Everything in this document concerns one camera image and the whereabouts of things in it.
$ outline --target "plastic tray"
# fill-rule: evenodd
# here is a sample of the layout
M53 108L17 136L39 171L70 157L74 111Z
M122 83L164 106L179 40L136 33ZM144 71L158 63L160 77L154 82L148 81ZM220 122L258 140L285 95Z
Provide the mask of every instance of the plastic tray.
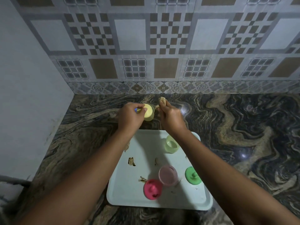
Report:
M197 133L192 132L199 140ZM164 149L168 133L164 130L138 130L130 141L116 166L107 189L107 200L112 205L208 210L213 198L203 182L191 185L185 178L185 170L191 166L182 148L174 154ZM128 164L133 157L135 166ZM145 179L158 179L158 171L163 165L173 166L178 173L178 184L163 187L162 195L156 200L148 200L143 192Z

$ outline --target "black marble surface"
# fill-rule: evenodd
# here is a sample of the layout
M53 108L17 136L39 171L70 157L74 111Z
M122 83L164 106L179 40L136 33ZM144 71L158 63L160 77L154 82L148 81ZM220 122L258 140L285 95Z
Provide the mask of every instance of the black marble surface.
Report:
M25 196L19 216L82 164L117 129L127 102L156 105L160 95L75 95ZM300 217L298 94L164 95L189 130ZM141 129L161 129L159 117ZM111 206L105 193L85 224L232 224L214 203L209 211Z

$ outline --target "patterned tile border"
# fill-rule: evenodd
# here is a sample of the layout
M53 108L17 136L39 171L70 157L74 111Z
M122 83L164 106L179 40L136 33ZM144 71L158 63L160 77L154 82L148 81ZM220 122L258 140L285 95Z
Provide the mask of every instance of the patterned tile border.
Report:
M300 80L69 82L75 94L300 93Z

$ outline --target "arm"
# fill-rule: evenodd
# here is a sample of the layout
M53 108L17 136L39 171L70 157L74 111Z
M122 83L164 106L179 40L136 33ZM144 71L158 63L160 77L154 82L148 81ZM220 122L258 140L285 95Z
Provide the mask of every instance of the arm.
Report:
M118 130L81 167L57 185L17 224L81 225L110 179L126 144L144 120L143 104L128 103L119 112Z
M205 147L187 128L180 110L160 103L161 123L182 147L194 169L235 224L300 224L268 192Z

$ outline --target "white wall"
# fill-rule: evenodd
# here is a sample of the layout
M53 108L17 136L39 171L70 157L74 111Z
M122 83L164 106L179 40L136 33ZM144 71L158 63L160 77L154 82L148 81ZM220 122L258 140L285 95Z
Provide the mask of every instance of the white wall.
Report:
M9 0L0 0L0 175L31 181L73 98Z

